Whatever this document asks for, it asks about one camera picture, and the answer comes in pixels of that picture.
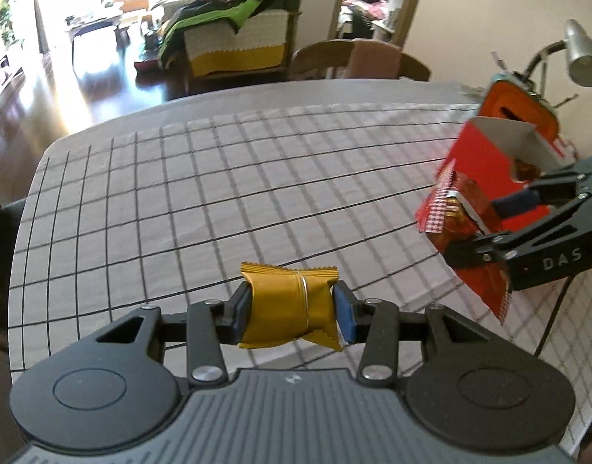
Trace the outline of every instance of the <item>table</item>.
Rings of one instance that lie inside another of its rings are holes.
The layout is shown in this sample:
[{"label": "table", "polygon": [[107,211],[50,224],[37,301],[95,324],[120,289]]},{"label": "table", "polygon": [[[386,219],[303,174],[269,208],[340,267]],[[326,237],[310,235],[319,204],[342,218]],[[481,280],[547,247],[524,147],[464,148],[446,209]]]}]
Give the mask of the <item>table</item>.
[{"label": "table", "polygon": [[[358,297],[388,299],[408,311],[440,302],[533,351],[561,283],[515,293],[502,326],[413,222],[436,166],[477,109],[268,108],[111,138],[99,137],[103,128],[87,145],[50,148],[15,247],[13,379],[144,302],[170,313],[189,302],[227,299],[245,260],[335,265]],[[256,351],[224,346],[223,353],[231,371],[354,370],[362,347],[334,353],[295,341]],[[590,273],[571,285],[541,357],[575,388],[575,414],[561,442],[571,453],[592,420]],[[404,374],[420,361],[416,344],[402,344]],[[167,351],[172,372],[184,374],[185,364],[182,345]]]},{"label": "table", "polygon": [[292,106],[358,103],[420,102],[452,104],[479,102],[464,92],[470,88],[457,82],[416,82],[399,80],[303,80],[276,84],[252,85],[164,102],[152,108],[98,123],[86,130],[55,141],[44,153],[53,155],[72,148],[90,145],[98,139],[152,129],[194,119],[251,110],[280,109]]},{"label": "table", "polygon": [[96,13],[91,20],[69,26],[66,30],[70,45],[72,47],[72,67],[74,68],[74,39],[82,34],[87,34],[97,29],[104,27],[115,27],[116,31],[119,26],[120,19],[123,15],[122,2],[116,2],[112,7],[100,9],[100,13]]}]

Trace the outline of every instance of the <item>shelf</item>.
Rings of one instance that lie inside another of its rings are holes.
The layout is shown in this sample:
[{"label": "shelf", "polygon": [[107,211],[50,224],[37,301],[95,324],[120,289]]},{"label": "shelf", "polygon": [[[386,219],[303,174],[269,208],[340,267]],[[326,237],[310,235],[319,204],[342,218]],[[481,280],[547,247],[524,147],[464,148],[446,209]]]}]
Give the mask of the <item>shelf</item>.
[{"label": "shelf", "polygon": [[9,77],[8,77],[8,78],[7,78],[7,79],[4,81],[4,83],[2,83],[2,84],[1,84],[1,87],[0,87],[0,96],[1,96],[2,92],[4,92],[4,90],[6,90],[6,87],[7,87],[8,85],[10,85],[10,83],[12,83],[12,80],[14,80],[14,79],[17,77],[17,75],[19,74],[19,72],[22,72],[22,71],[23,71],[23,68],[22,68],[21,66],[19,66],[19,67],[16,69],[16,71],[15,71],[15,72],[14,72],[12,75],[10,75],[10,76],[9,76]]},{"label": "shelf", "polygon": [[384,24],[384,21],[373,21],[372,24],[374,26],[379,27],[380,29],[383,29],[385,32],[393,34],[395,32],[394,29],[392,29],[391,27],[388,27]]}]

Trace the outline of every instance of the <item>wooden chair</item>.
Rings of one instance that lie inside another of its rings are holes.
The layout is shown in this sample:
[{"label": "wooden chair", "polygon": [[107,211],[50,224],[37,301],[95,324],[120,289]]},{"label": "wooden chair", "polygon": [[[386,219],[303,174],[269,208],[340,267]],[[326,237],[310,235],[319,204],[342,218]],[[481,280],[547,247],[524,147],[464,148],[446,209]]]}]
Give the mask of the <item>wooden chair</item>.
[{"label": "wooden chair", "polygon": [[[290,66],[290,80],[339,78],[350,60],[354,43],[351,40],[318,42],[296,51]],[[397,78],[428,82],[431,70],[415,57],[401,55]]]}]

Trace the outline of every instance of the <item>black cord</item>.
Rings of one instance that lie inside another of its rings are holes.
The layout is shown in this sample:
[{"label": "black cord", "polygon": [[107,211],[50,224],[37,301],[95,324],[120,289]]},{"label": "black cord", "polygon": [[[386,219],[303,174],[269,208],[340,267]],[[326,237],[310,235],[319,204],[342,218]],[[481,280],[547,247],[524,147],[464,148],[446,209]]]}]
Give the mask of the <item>black cord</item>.
[{"label": "black cord", "polygon": [[563,303],[564,296],[566,295],[567,291],[569,291],[569,286],[573,282],[575,278],[574,275],[569,276],[566,278],[564,282],[564,286],[560,294],[558,295],[558,299],[554,304],[554,309],[551,312],[551,316],[549,316],[549,321],[547,321],[547,325],[545,326],[545,331],[543,332],[543,336],[541,337],[541,341],[536,346],[536,350],[534,351],[534,355],[538,358],[541,355],[541,351],[545,346],[545,342],[547,341],[547,337],[549,336],[549,332],[551,331],[551,327],[554,325],[554,321],[556,320],[556,316],[558,315],[558,311],[560,311],[560,306]]}]

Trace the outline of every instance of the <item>gold wrapper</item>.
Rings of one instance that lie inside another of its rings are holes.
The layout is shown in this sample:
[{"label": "gold wrapper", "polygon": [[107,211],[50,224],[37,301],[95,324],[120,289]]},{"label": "gold wrapper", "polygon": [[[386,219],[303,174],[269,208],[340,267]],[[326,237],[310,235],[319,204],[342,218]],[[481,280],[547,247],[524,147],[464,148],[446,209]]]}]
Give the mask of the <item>gold wrapper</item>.
[{"label": "gold wrapper", "polygon": [[241,271],[253,293],[241,347],[274,347],[304,338],[342,350],[331,294],[338,281],[336,267],[292,270],[242,263]]}]

